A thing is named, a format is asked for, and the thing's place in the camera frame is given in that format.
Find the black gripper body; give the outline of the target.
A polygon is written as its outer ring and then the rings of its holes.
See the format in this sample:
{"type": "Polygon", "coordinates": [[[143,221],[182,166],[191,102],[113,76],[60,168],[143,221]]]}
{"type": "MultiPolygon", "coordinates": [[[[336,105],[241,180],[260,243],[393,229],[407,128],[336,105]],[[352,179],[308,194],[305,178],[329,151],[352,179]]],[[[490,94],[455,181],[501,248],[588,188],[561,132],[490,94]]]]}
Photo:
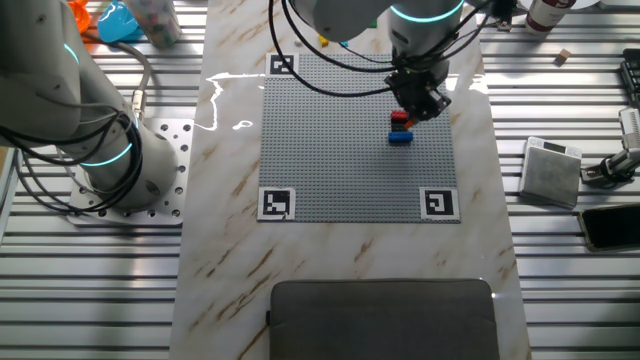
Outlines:
{"type": "Polygon", "coordinates": [[[435,75],[430,71],[411,72],[404,69],[388,75],[385,83],[406,112],[417,118],[421,109],[431,108],[433,118],[436,118],[451,104],[451,99],[439,90],[446,75],[447,73],[435,75]]]}

